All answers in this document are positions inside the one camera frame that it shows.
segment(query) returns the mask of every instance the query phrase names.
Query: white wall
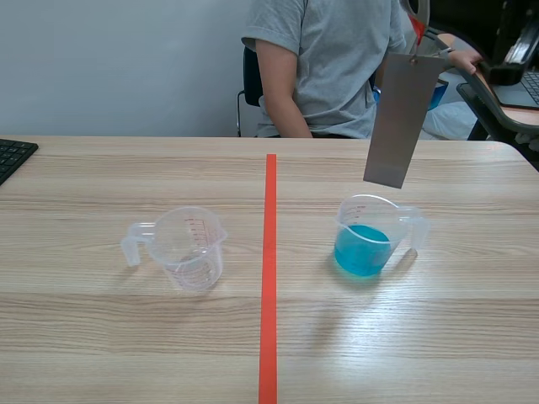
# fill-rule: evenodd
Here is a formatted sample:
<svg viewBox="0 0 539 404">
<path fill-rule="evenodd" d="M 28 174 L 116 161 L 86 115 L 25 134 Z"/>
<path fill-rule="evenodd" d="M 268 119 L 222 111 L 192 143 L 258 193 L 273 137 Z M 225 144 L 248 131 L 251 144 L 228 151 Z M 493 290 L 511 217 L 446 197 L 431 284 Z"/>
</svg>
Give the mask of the white wall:
<svg viewBox="0 0 539 404">
<path fill-rule="evenodd" d="M 0 0 L 0 134 L 234 136 L 250 2 Z"/>
</svg>

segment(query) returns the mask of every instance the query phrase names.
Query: red clip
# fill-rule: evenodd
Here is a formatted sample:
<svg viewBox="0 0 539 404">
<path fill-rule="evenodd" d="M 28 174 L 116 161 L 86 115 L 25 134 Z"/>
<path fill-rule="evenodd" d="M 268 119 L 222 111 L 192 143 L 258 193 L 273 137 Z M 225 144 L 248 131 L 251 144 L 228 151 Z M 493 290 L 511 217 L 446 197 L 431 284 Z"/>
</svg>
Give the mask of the red clip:
<svg viewBox="0 0 539 404">
<path fill-rule="evenodd" d="M 421 45 L 421 40 L 423 39 L 424 32 L 427 30 L 427 26 L 423 23 L 420 23 L 417 19 L 410 17 L 412 26 L 414 27 L 415 34 L 418 36 L 418 46 Z"/>
</svg>

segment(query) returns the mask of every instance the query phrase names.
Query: gray paper strip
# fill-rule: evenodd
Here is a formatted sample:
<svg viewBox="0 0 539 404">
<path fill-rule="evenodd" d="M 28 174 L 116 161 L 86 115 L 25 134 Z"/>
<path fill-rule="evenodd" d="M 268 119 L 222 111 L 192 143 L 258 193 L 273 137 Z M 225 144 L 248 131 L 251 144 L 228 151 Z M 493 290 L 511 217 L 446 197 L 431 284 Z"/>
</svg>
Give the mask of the gray paper strip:
<svg viewBox="0 0 539 404">
<path fill-rule="evenodd" d="M 444 60 L 389 54 L 365 176 L 402 188 Z"/>
</svg>

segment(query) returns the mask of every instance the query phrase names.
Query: blue liquid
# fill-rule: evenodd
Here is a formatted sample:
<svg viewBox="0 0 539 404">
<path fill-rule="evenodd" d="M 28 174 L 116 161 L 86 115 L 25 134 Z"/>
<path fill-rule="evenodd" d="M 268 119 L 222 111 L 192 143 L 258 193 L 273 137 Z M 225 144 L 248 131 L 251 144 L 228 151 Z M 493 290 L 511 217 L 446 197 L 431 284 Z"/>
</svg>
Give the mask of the blue liquid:
<svg viewBox="0 0 539 404">
<path fill-rule="evenodd" d="M 350 230 L 375 242 L 389 242 L 387 236 L 369 226 L 352 225 Z M 368 242 L 343 229 L 335 242 L 335 259 L 343 269 L 359 276 L 379 274 L 391 257 L 390 243 Z"/>
</svg>

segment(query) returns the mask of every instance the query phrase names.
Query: plastic measuring cup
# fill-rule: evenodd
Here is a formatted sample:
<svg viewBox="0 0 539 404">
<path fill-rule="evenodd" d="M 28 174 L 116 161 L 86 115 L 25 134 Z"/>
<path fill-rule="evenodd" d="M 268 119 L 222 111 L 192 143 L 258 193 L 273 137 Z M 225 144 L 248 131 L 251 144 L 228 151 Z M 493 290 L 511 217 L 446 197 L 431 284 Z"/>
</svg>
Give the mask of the plastic measuring cup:
<svg viewBox="0 0 539 404">
<path fill-rule="evenodd" d="M 171 280 L 184 290 L 204 290 L 222 273 L 221 243 L 227 238 L 219 218 L 209 210 L 172 210 L 155 223 L 136 223 L 121 242 L 127 263 L 141 263 L 138 243 L 144 243 Z"/>
<path fill-rule="evenodd" d="M 374 195 L 356 195 L 340 206 L 334 255 L 339 265 L 359 276 L 379 274 L 400 242 L 412 231 L 419 250 L 430 224 L 418 208 L 397 206 Z"/>
</svg>

